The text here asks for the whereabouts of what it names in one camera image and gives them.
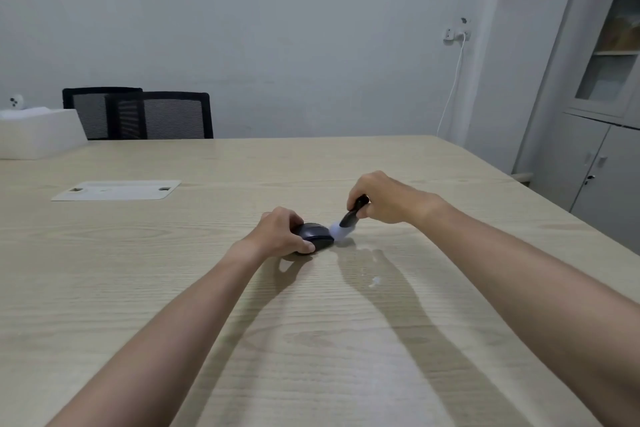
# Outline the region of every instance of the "wood grain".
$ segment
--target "wood grain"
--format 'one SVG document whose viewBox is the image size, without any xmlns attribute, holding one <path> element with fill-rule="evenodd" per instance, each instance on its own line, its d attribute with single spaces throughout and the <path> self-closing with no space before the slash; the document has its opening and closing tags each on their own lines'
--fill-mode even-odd
<svg viewBox="0 0 640 427">
<path fill-rule="evenodd" d="M 263 211 L 329 225 L 375 169 L 640 300 L 640 257 L 434 137 L 92 142 L 0 161 L 2 425 L 44 424 Z M 135 179 L 183 184 L 162 201 L 50 201 Z M 174 425 L 597 422 L 427 238 L 362 222 L 346 246 L 264 264 Z"/>
</svg>

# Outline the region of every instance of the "mesh chair back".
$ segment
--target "mesh chair back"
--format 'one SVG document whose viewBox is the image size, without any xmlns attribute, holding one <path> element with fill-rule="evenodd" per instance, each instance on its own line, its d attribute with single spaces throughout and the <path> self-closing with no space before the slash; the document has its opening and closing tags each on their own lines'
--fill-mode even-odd
<svg viewBox="0 0 640 427">
<path fill-rule="evenodd" d="M 141 91 L 141 88 L 120 86 L 65 88 L 62 91 L 62 102 L 64 108 L 76 109 L 87 139 L 105 140 L 113 138 L 109 135 L 106 95 Z"/>
<path fill-rule="evenodd" d="M 208 93 L 142 92 L 107 97 L 120 139 L 212 139 Z"/>
</svg>

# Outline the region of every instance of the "black brush handle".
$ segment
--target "black brush handle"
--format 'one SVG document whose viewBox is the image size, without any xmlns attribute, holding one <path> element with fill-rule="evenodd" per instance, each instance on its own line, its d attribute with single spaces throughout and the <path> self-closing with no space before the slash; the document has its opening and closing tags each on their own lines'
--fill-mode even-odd
<svg viewBox="0 0 640 427">
<path fill-rule="evenodd" d="M 364 208 L 366 204 L 369 204 L 369 197 L 366 194 L 356 199 L 356 204 L 353 205 L 353 208 L 344 215 L 344 218 L 340 221 L 340 228 L 350 228 L 355 225 L 359 220 L 356 214 Z"/>
</svg>

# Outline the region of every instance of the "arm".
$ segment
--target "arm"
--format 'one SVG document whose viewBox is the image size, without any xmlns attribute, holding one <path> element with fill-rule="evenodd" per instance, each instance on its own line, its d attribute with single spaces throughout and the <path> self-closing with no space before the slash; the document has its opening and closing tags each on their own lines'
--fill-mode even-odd
<svg viewBox="0 0 640 427">
<path fill-rule="evenodd" d="M 291 233 L 302 219 L 276 208 L 204 277 L 177 296 L 102 367 L 49 427 L 169 425 L 231 310 L 268 257 L 314 246 Z"/>
<path fill-rule="evenodd" d="M 606 426 L 640 419 L 640 305 L 572 266 L 383 172 L 365 174 L 348 208 L 405 221 L 433 241 L 530 350 Z"/>
</svg>

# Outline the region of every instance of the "black computer mouse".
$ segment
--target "black computer mouse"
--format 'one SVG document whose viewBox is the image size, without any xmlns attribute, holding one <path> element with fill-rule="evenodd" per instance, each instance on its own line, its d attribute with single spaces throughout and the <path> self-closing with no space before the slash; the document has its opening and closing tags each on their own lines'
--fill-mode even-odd
<svg viewBox="0 0 640 427">
<path fill-rule="evenodd" d="M 333 237 L 330 235 L 329 229 L 317 223 L 298 225 L 291 229 L 291 233 L 302 237 L 303 240 L 313 243 L 316 246 L 316 252 L 333 245 Z M 296 255 L 311 255 L 311 253 L 296 252 Z"/>
</svg>

